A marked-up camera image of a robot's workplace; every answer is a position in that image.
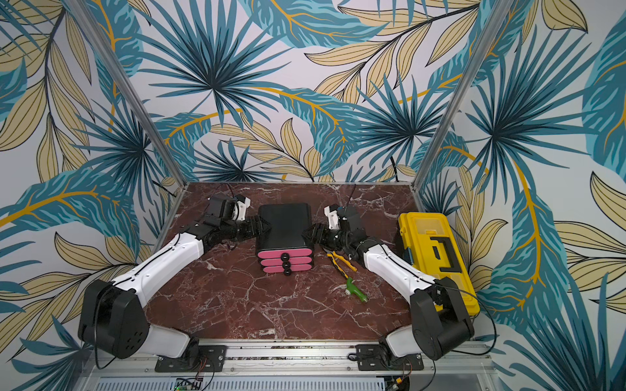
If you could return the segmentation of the black drawer cabinet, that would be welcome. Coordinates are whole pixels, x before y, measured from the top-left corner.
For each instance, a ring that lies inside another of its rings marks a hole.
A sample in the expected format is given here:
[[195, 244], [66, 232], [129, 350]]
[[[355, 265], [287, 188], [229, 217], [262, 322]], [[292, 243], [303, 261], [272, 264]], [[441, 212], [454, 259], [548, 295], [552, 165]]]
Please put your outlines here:
[[290, 257], [306, 257], [313, 252], [303, 232], [310, 228], [311, 207], [307, 203], [261, 205], [259, 217], [267, 222], [270, 230], [257, 238], [257, 256], [261, 259], [280, 258], [284, 253]]

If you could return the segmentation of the pink drawer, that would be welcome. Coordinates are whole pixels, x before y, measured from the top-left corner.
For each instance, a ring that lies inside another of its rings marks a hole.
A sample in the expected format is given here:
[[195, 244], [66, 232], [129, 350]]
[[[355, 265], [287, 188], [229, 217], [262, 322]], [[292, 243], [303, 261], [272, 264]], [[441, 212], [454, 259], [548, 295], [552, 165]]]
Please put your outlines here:
[[290, 265], [303, 265], [310, 264], [312, 262], [311, 257], [291, 257], [290, 259], [283, 260], [281, 258], [268, 258], [262, 259], [260, 264], [263, 267], [280, 267], [282, 268], [284, 263], [288, 263]]
[[292, 275], [295, 272], [308, 271], [311, 270], [313, 265], [311, 264], [292, 264], [287, 268], [282, 266], [272, 266], [272, 267], [264, 267], [262, 270], [267, 274], [282, 274], [282, 275]]
[[303, 249], [274, 249], [265, 250], [257, 253], [257, 257], [261, 259], [276, 259], [281, 258], [284, 254], [287, 254], [290, 258], [293, 257], [310, 257], [313, 250], [308, 248]]

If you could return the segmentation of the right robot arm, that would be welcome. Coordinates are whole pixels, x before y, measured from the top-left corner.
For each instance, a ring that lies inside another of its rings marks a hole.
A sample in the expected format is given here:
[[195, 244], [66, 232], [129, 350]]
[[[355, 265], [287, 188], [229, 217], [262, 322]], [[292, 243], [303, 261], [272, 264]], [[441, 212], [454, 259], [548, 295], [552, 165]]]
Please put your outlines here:
[[313, 244], [347, 255], [381, 277], [409, 304], [411, 324], [384, 336], [381, 345], [395, 358], [425, 355], [433, 361], [474, 336], [465, 298], [473, 290], [460, 288], [466, 279], [450, 226], [441, 213], [403, 213], [400, 239], [413, 264], [365, 231], [352, 206], [325, 209], [327, 223], [317, 223], [303, 237]]

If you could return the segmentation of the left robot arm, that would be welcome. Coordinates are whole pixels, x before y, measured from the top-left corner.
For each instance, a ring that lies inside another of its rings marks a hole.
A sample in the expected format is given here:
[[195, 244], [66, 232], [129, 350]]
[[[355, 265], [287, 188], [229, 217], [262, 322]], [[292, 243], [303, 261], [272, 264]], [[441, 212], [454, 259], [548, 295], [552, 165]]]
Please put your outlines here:
[[78, 326], [80, 340], [114, 358], [156, 355], [194, 368], [200, 348], [186, 332], [150, 324], [145, 307], [152, 297], [186, 266], [226, 241], [257, 238], [271, 229], [259, 216], [247, 216], [242, 195], [214, 195], [205, 213], [153, 256], [110, 282], [95, 280], [84, 293]]

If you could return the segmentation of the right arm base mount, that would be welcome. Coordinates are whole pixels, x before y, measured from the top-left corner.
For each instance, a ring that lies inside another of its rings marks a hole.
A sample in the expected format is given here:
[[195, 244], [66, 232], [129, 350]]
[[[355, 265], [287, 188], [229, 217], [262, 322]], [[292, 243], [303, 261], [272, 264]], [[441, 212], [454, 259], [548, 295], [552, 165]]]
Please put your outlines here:
[[424, 369], [419, 354], [396, 357], [381, 344], [362, 344], [355, 347], [355, 352], [348, 359], [356, 362], [360, 371], [421, 371]]

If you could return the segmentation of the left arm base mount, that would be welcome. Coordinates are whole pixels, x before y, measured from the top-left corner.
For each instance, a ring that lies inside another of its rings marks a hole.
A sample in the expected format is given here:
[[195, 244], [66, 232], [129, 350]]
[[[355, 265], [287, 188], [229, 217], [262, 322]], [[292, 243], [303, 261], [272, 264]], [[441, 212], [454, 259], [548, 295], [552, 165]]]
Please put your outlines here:
[[227, 349], [226, 345], [194, 345], [181, 358], [159, 356], [155, 372], [221, 372]]

